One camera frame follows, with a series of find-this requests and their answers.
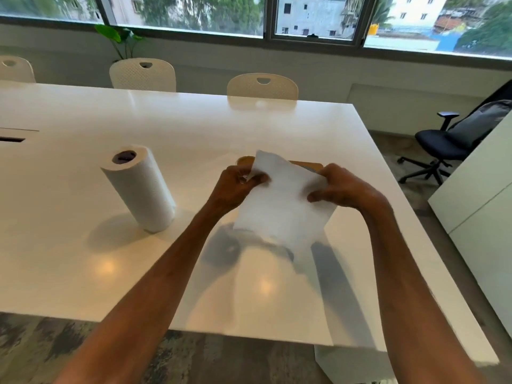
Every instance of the window pane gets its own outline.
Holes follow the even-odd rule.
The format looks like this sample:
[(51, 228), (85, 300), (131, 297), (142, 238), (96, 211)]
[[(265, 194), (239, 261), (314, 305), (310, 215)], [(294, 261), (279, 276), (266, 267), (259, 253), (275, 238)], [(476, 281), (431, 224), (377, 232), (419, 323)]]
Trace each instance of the window pane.
[(275, 33), (352, 40), (364, 0), (278, 0)]
[(265, 0), (111, 0), (118, 25), (263, 37)]
[(0, 0), (0, 15), (102, 22), (95, 0)]
[(365, 47), (512, 59), (512, 0), (378, 0)]

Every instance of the chair seat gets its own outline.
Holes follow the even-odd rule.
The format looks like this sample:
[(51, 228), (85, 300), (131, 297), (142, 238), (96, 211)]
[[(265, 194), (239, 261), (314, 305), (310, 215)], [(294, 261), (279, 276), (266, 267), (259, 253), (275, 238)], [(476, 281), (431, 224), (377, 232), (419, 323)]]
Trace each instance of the chair seat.
[(434, 158), (442, 160), (464, 160), (470, 152), (458, 147), (444, 130), (421, 130), (414, 135), (419, 145)]

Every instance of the beige plastic chair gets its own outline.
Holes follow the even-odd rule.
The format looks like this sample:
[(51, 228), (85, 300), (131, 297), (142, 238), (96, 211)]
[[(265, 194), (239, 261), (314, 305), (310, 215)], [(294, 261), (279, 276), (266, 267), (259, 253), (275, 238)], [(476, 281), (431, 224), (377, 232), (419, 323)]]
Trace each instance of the beige plastic chair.
[(0, 55), (0, 80), (35, 83), (34, 70), (27, 59)]
[(227, 95), (298, 100), (298, 87), (291, 79), (276, 74), (241, 74), (227, 84)]
[(164, 60), (124, 59), (110, 66), (110, 80), (115, 89), (176, 91), (176, 73)]

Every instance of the chair base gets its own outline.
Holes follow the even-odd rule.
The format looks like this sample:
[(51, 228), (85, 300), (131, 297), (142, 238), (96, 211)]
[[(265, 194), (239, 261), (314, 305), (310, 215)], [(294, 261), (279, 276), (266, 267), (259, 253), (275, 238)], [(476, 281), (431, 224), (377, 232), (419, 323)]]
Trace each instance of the chair base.
[(446, 172), (445, 170), (442, 170), (439, 168), (439, 166), (444, 164), (446, 167), (450, 167), (451, 165), (442, 161), (442, 160), (434, 160), (430, 162), (430, 164), (422, 163), (417, 160), (406, 158), (405, 156), (400, 157), (397, 160), (398, 164), (402, 164), (403, 162), (409, 162), (412, 164), (415, 164), (417, 166), (422, 167), (422, 170), (416, 171), (415, 173), (405, 175), (404, 177), (401, 177), (398, 182), (399, 183), (405, 183), (407, 179), (418, 177), (420, 175), (425, 175), (425, 179), (430, 178), (433, 176), (436, 179), (437, 184), (440, 186), (443, 184), (443, 176), (449, 177), (450, 173)]

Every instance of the patterned carpet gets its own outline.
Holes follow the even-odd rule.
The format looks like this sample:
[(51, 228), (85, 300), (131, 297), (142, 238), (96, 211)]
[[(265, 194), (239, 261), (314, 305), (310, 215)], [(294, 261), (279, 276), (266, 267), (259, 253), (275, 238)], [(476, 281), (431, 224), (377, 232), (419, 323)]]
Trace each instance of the patterned carpet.
[[(400, 154), (429, 161), (429, 157), (413, 139), (372, 136), (397, 178), (417, 168), (396, 164)], [(474, 302), (472, 309), (491, 343), (494, 342), (496, 352), (500, 351), (501, 361), (510, 361), (512, 349), (509, 339), (501, 340), (503, 329), (485, 298), (482, 302), (476, 301), (482, 295), (478, 287), (468, 289), (468, 286), (473, 288), (471, 283), (475, 282), (464, 281), (464, 277), (468, 276), (465, 264), (456, 250), (452, 249), (453, 245), (426, 202), (436, 188), (435, 182), (422, 179), (402, 185), (402, 190), (459, 288), (463, 294), (468, 291), (464, 297), (470, 307)], [(456, 261), (462, 261), (462, 265), (457, 265)], [(82, 321), (0, 313), (0, 384), (52, 382), (95, 325)], [(511, 376), (502, 366), (492, 368), (493, 378), (489, 382), (512, 382), (509, 380)], [(315, 362), (312, 345), (168, 331), (144, 375), (143, 383), (323, 384), (330, 383), (330, 380)]]

